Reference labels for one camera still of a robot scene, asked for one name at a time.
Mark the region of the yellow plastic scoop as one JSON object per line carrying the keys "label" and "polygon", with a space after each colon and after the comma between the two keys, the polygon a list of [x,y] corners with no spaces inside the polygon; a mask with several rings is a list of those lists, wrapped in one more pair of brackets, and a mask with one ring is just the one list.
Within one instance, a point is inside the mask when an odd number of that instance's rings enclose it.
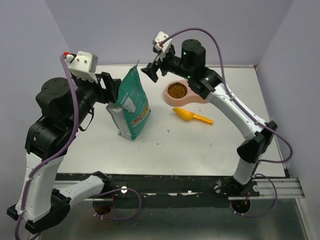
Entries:
{"label": "yellow plastic scoop", "polygon": [[197,120],[197,121],[201,121],[203,123],[209,124],[209,125],[213,125],[214,121],[212,119],[209,119],[207,117],[195,114],[193,112],[187,111],[183,108],[173,108],[172,109],[181,119],[183,119],[186,122],[192,121],[192,120]]}

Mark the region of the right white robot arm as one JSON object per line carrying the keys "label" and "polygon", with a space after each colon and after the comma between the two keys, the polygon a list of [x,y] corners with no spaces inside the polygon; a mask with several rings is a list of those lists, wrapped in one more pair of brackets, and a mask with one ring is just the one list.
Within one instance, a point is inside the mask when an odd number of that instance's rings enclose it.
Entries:
{"label": "right white robot arm", "polygon": [[241,196],[248,190],[248,182],[258,167],[258,160],[270,145],[277,124],[266,122],[260,117],[254,120],[254,113],[246,106],[236,105],[239,99],[229,96],[222,77],[206,67],[206,49],[196,39],[187,39],[181,45],[181,56],[175,55],[171,41],[153,40],[153,52],[157,54],[153,62],[141,71],[153,82],[159,79],[157,71],[165,76],[175,74],[187,79],[188,86],[202,99],[217,107],[240,131],[244,142],[237,148],[239,162],[230,183],[230,191]]}

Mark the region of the teal dog food bag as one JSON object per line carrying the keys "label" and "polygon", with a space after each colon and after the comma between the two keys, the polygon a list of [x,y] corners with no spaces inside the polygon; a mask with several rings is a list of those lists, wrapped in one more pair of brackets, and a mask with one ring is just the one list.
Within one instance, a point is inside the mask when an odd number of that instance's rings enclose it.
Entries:
{"label": "teal dog food bag", "polygon": [[121,137],[133,141],[141,133],[151,110],[137,64],[127,72],[119,86],[116,102],[109,103],[106,110],[111,115]]}

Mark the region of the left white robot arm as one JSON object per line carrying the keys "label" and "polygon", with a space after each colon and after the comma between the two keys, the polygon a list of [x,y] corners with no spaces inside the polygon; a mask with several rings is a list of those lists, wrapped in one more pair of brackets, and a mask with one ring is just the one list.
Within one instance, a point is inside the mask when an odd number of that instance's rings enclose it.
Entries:
{"label": "left white robot arm", "polygon": [[[94,104],[114,103],[118,98],[120,79],[112,78],[107,72],[98,74],[97,79],[97,82],[75,80],[76,101],[63,77],[46,81],[35,98],[42,116],[27,133],[27,167],[21,197],[7,209],[12,219],[25,220],[25,229],[31,234],[60,224],[70,209],[84,199],[110,194],[111,180],[100,171],[71,187],[54,188],[73,127],[80,127],[87,115],[94,114]],[[74,120],[74,104],[78,106],[78,121]]]}

